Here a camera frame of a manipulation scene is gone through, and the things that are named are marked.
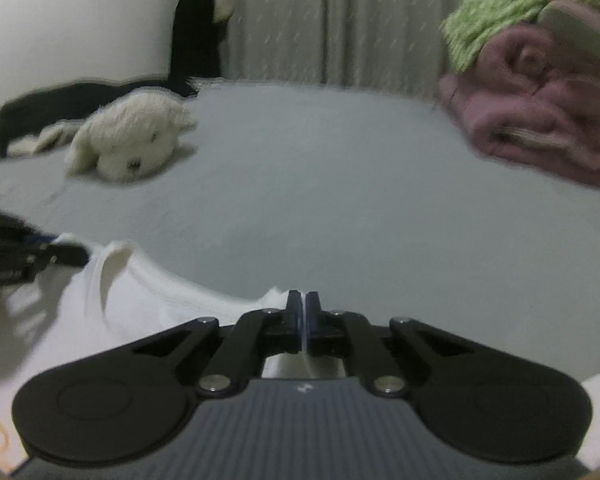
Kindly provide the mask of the white Pooh sweatshirt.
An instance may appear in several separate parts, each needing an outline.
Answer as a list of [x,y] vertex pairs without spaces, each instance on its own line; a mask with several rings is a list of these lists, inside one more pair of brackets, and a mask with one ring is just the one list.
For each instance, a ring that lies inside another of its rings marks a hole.
[[333,356],[270,356],[241,392],[201,403],[184,429],[124,463],[53,463],[31,455],[12,404],[34,376],[195,318],[221,325],[281,308],[288,292],[249,301],[163,271],[136,245],[87,247],[84,268],[48,266],[0,287],[0,479],[600,479],[600,400],[578,452],[544,463],[495,463],[430,432],[400,400],[365,390]]

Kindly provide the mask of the cream cloth under black garment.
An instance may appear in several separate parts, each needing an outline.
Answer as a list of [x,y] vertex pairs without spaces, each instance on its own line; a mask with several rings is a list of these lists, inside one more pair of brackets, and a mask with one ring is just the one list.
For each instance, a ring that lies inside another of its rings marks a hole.
[[82,126],[80,120],[62,120],[49,125],[35,136],[29,134],[12,142],[7,148],[8,157],[29,157],[70,143]]

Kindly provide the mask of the folded mauve comforter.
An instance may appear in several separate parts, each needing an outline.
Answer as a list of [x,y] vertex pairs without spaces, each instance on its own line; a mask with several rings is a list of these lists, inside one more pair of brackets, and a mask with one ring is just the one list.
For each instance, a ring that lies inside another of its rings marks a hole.
[[535,25],[514,25],[439,96],[484,156],[600,188],[600,60]]

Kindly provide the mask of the mauve and cream pillow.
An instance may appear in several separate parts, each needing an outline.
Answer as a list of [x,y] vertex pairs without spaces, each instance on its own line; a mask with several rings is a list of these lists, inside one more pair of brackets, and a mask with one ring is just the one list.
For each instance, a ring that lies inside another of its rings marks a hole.
[[574,0],[557,0],[546,6],[536,20],[557,39],[600,61],[600,11]]

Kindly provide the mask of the black garment on bed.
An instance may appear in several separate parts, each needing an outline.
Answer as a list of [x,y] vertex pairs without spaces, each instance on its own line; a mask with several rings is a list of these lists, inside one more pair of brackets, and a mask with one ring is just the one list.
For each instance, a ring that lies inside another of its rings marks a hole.
[[188,79],[140,78],[128,81],[79,79],[70,84],[34,90],[0,107],[0,159],[25,136],[61,120],[84,119],[99,108],[140,88],[169,90],[187,99],[198,94]]

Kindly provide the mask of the white plush dog toy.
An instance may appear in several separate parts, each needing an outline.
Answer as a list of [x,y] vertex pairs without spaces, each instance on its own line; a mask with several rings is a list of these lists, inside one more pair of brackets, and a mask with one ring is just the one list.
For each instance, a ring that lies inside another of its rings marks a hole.
[[161,170],[196,126],[183,98],[137,89],[91,114],[76,130],[65,158],[69,176],[95,171],[109,182],[132,182]]

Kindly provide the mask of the black hanging garment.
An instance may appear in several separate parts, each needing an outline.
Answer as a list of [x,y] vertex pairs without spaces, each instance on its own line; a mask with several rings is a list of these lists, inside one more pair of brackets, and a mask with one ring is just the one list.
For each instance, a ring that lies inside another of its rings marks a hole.
[[178,0],[172,25],[169,78],[221,76],[221,25],[215,0]]

